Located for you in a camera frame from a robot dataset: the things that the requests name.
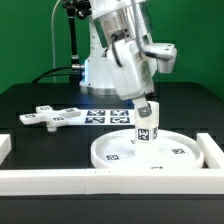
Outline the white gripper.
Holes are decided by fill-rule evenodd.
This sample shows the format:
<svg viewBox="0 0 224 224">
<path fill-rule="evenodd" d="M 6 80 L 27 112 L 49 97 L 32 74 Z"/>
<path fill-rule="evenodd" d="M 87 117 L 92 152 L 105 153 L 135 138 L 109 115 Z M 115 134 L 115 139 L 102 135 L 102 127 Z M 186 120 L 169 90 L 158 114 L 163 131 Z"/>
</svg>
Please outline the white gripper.
<svg viewBox="0 0 224 224">
<path fill-rule="evenodd" d="M 117 95 L 122 100 L 136 98 L 133 104 L 138 115 L 141 118 L 149 117 L 151 107 L 141 96 L 154 91 L 152 75 L 155 70 L 150 68 L 148 61 L 143 60 L 134 41 L 118 41 L 115 50 L 121 65 L 117 64 L 112 49 L 108 50 L 107 58 Z"/>
</svg>

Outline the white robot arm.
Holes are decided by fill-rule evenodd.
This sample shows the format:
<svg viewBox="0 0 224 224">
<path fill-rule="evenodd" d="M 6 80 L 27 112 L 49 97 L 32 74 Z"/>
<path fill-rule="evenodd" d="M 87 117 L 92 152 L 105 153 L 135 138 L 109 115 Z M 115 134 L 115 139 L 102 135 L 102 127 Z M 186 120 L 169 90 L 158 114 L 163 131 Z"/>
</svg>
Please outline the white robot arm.
<svg viewBox="0 0 224 224">
<path fill-rule="evenodd" d="M 90 0 L 90 55 L 85 60 L 84 92 L 130 100 L 138 115 L 152 110 L 156 60 L 146 55 L 152 43 L 146 0 Z"/>
</svg>

